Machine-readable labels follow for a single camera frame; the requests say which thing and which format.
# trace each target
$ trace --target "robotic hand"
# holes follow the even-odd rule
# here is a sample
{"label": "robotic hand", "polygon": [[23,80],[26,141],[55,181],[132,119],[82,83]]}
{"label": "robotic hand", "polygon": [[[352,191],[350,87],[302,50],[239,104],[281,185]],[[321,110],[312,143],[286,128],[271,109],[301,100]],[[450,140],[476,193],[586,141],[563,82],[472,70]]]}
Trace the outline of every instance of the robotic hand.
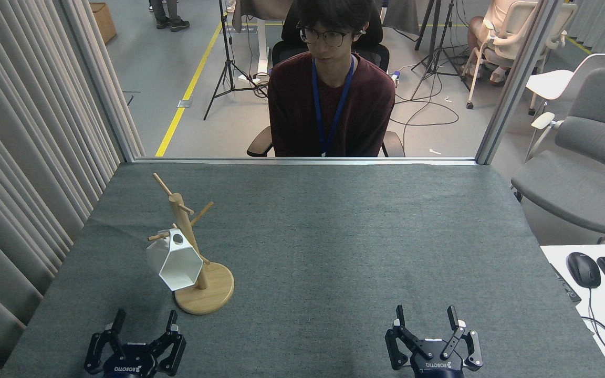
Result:
{"label": "robotic hand", "polygon": [[[454,306],[447,308],[447,316],[454,334],[445,341],[442,339],[420,340],[405,327],[403,306],[396,307],[397,319],[393,321],[393,328],[387,330],[384,339],[387,342],[391,367],[399,370],[408,361],[408,357],[398,350],[396,339],[400,339],[412,352],[410,364],[415,372],[415,378],[463,378],[462,368],[477,371],[482,368],[482,355],[477,332],[469,330],[463,320],[456,317]],[[454,351],[460,339],[466,342],[468,357],[462,359]]]}
{"label": "robotic hand", "polygon": [[[185,349],[185,338],[179,333],[179,326],[175,324],[176,311],[170,311],[165,333],[151,344],[128,342],[122,345],[120,343],[118,333],[125,322],[125,315],[125,311],[119,309],[113,323],[107,325],[102,333],[93,334],[84,369],[91,375],[104,371],[103,378],[151,378],[156,371],[174,376]],[[107,342],[113,349],[113,355],[102,366],[101,352]],[[173,346],[170,356],[158,362],[158,357],[170,345]]]}

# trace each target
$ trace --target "blue lanyard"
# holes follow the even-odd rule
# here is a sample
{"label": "blue lanyard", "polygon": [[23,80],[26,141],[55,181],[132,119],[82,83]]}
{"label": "blue lanyard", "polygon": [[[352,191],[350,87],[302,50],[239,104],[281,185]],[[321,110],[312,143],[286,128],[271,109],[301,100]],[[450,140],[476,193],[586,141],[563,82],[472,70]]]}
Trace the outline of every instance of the blue lanyard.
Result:
{"label": "blue lanyard", "polygon": [[342,96],[340,97],[340,102],[338,103],[338,109],[336,110],[336,115],[333,117],[333,124],[331,125],[331,131],[328,133],[328,137],[324,138],[324,122],[321,120],[321,103],[319,102],[319,82],[317,79],[317,64],[314,59],[312,59],[312,89],[314,90],[314,108],[317,111],[317,128],[319,129],[319,143],[321,144],[321,157],[326,157],[326,152],[331,144],[331,140],[333,139],[333,134],[336,132],[336,128],[338,127],[338,121],[340,119],[340,114],[342,113],[342,108],[344,107],[344,103],[347,99],[347,93],[349,93],[349,86],[351,85],[351,77],[353,76],[353,57],[351,58],[351,67],[349,69],[349,73],[345,79],[345,88],[342,90]]}

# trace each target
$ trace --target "floor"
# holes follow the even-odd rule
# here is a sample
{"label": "floor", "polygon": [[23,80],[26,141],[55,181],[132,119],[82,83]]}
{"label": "floor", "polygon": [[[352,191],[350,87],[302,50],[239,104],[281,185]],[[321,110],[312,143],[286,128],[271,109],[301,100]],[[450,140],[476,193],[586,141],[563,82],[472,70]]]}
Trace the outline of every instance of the floor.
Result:
{"label": "floor", "polygon": [[[420,19],[423,9],[419,7]],[[143,0],[106,0],[118,35],[107,43],[121,87],[130,101],[129,108],[137,124],[147,156],[166,158],[245,158],[252,139],[267,126],[267,101],[252,91],[238,91],[212,100],[214,88],[225,67],[226,48],[221,33],[220,10],[216,0],[180,0],[179,14],[190,21],[190,29],[171,33],[158,30],[154,17]],[[481,12],[482,7],[461,2],[451,19],[444,45],[451,57],[460,55],[465,46],[464,21]],[[257,71],[258,41],[254,33],[228,32],[226,40],[235,66],[244,72]],[[279,40],[281,22],[268,21],[267,45]],[[420,50],[393,29],[384,29],[385,45],[390,53],[389,72],[413,65],[427,56],[429,34],[423,35]],[[555,51],[545,71],[574,69],[586,52],[573,43]],[[454,60],[464,63],[464,58]],[[454,72],[441,55],[439,72]],[[405,153],[413,158],[472,158],[492,117],[501,88],[490,86],[486,77],[478,81],[473,95],[473,110],[467,110],[468,89],[457,76],[438,75],[422,80],[424,67],[405,67],[397,88],[402,98],[423,98],[419,102],[397,103],[389,130],[397,132]],[[223,80],[219,93],[229,88]],[[248,84],[235,78],[238,88]],[[430,94],[437,94],[428,101]],[[187,107],[178,108],[180,100]],[[492,166],[506,183],[521,165],[531,138],[531,117],[527,114],[530,96],[525,93],[510,126],[492,161]],[[523,200],[526,218],[541,245],[594,244],[599,234],[570,225]]]}

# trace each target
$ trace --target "black mouse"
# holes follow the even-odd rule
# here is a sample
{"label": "black mouse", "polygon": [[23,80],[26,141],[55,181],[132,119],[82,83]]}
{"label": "black mouse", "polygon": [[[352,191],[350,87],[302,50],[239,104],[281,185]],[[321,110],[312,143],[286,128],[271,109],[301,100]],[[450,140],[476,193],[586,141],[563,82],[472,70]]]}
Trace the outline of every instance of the black mouse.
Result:
{"label": "black mouse", "polygon": [[573,252],[566,258],[566,266],[578,285],[594,289],[601,284],[599,266],[590,256]]}

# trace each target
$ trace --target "jeans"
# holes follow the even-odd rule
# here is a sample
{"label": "jeans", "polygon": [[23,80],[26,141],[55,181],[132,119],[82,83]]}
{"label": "jeans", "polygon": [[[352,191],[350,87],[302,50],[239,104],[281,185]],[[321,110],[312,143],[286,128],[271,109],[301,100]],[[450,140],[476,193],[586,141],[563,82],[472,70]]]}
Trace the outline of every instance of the jeans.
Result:
{"label": "jeans", "polygon": [[[165,19],[165,8],[163,8],[163,0],[151,0],[151,6],[153,7],[153,14],[158,20]],[[170,21],[178,22],[181,18],[176,11],[177,3],[176,0],[168,0],[168,12],[170,12]]]}

